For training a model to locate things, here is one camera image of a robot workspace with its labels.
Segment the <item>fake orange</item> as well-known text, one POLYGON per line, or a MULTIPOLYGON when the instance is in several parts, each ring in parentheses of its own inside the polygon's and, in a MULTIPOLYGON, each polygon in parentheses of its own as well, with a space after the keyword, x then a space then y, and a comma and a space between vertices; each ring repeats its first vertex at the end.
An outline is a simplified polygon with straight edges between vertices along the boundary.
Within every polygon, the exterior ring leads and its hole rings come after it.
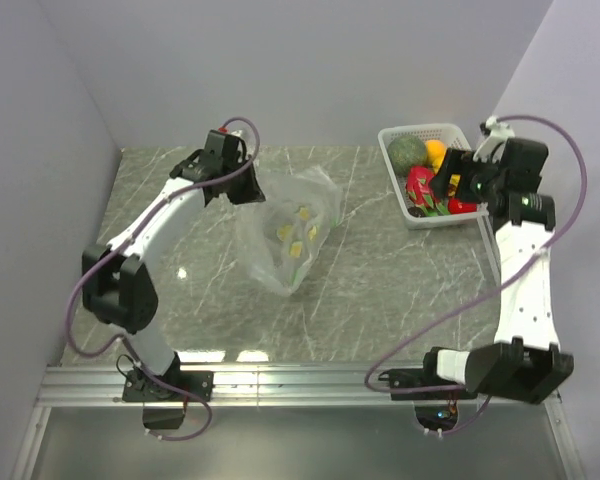
POLYGON ((444 161, 447 151, 447 146, 440 140, 427 140, 425 142, 427 151, 427 164, 434 170, 438 171, 444 161))

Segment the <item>bright red fake apple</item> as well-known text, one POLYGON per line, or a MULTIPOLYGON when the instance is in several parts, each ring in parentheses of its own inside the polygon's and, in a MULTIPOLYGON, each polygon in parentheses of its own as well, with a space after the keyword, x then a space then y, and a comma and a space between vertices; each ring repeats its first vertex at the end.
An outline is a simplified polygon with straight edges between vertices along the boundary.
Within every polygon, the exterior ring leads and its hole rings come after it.
POLYGON ((479 205, 476 203, 460 201, 457 198, 451 198, 447 204, 449 213, 452 215, 474 213, 478 210, 478 207, 479 205))

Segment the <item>pink fake dragon fruit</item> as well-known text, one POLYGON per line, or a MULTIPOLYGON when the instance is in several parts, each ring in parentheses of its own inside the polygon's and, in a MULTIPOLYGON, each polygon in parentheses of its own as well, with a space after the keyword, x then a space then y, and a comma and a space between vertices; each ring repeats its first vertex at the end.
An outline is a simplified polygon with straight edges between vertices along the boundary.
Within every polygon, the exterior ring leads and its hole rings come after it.
POLYGON ((449 215, 447 204, 436 199, 432 193, 429 182, 434 177, 434 172, 425 166, 414 166, 410 169, 405 184, 407 199, 411 207, 418 207, 426 213, 426 217, 449 215))

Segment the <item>clear plastic bag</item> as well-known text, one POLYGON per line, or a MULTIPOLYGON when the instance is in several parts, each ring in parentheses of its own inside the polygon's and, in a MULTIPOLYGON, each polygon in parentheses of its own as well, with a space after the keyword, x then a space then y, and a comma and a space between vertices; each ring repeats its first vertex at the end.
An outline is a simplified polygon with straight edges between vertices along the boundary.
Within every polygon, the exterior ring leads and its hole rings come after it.
POLYGON ((319 166, 295 174, 264 172, 265 200, 239 209, 236 257, 268 291, 290 296, 343 217, 343 190, 319 166))

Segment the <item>dark fake mangosteen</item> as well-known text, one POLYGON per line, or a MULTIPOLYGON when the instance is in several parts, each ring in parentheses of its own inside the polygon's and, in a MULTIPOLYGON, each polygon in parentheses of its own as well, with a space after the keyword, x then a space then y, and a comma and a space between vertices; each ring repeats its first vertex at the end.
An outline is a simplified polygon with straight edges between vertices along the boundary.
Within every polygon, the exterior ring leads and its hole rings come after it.
POLYGON ((408 213, 412 217, 414 217, 414 218, 424 218, 424 217, 426 217, 426 213, 422 209, 420 209, 418 207, 410 207, 408 209, 408 213))

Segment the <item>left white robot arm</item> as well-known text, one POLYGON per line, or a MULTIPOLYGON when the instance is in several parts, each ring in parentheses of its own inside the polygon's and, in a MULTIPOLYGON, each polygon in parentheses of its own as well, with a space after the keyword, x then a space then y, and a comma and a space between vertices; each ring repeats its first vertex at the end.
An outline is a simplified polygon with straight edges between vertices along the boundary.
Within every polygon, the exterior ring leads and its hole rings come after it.
POLYGON ((151 273, 195 217, 221 195, 234 205, 262 202, 251 144, 221 127, 171 170, 156 198, 120 234, 83 251, 82 304, 125 342, 135 362, 149 371, 145 388, 169 402, 181 390, 179 358, 155 321, 158 294, 151 273))

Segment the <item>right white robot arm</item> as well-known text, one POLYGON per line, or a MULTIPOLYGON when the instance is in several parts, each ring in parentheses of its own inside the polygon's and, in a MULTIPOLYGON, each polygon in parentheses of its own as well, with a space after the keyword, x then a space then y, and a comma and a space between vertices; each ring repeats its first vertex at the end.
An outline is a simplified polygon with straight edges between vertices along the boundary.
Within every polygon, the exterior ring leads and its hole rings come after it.
POLYGON ((554 326, 550 286, 550 242, 555 234, 555 202, 541 195, 541 172, 548 147, 509 138, 495 146, 498 159, 450 148, 430 185, 446 193, 459 178, 458 200, 484 203, 495 234, 500 265, 500 316, 491 344, 469 351, 434 347, 423 360, 420 386, 442 399, 455 384, 472 394, 537 405, 574 370, 562 352, 554 326))

